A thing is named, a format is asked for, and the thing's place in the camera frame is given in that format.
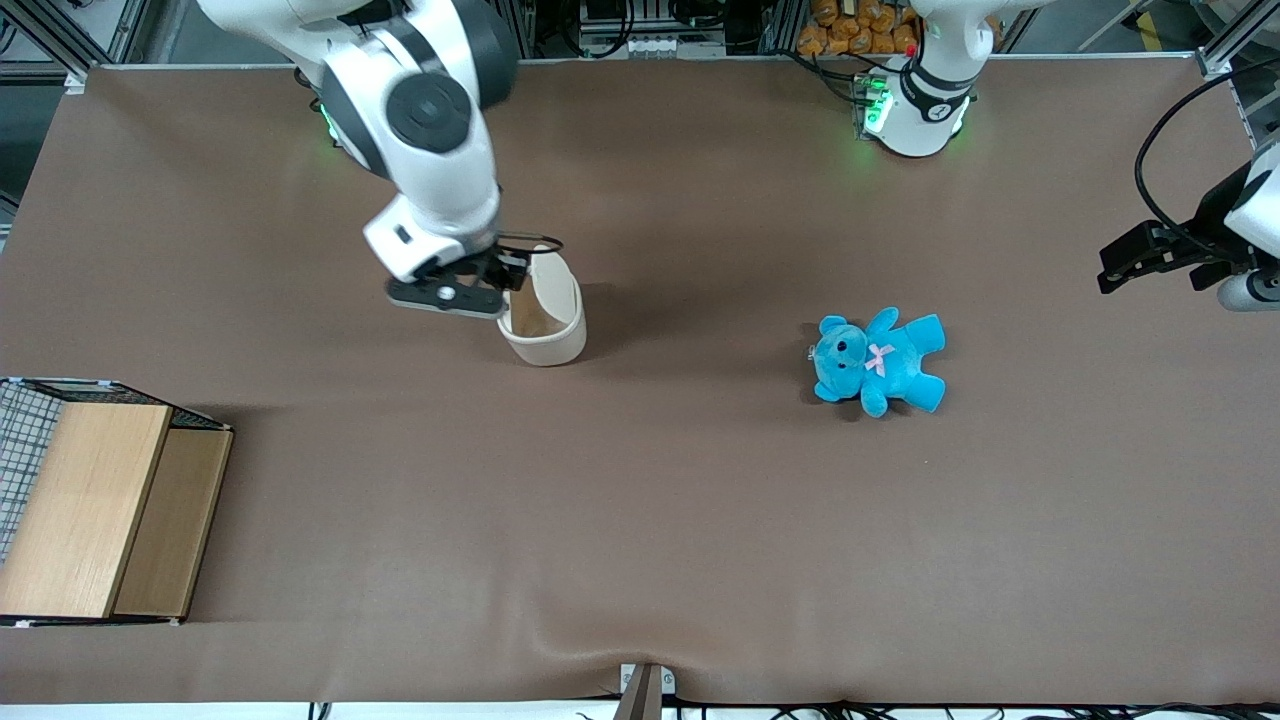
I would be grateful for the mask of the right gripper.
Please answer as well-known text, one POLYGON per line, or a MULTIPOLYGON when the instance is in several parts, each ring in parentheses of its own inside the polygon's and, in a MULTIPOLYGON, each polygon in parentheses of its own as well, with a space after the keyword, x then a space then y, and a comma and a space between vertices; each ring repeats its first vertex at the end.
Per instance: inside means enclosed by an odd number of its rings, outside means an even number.
POLYGON ((477 268, 462 272, 463 284, 472 293, 518 292, 532 251, 493 246, 499 206, 498 192, 402 192, 364 227, 364 237, 398 281, 484 252, 477 268))

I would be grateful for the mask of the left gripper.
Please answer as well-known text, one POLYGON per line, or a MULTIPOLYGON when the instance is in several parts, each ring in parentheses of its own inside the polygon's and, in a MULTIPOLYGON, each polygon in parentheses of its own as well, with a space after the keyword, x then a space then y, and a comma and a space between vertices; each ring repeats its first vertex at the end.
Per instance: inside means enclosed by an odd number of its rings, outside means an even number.
MULTIPOLYGON (((1279 255, 1279 141, 1261 143, 1252 159, 1212 187, 1199 201, 1192 228, 1234 258, 1272 263, 1279 255)), ((1097 286, 1102 295, 1155 273, 1199 264, 1201 247, 1178 227, 1142 222, 1100 250, 1097 286)), ((1244 263, 1213 260, 1189 273, 1194 291, 1206 291, 1245 272, 1244 263)))

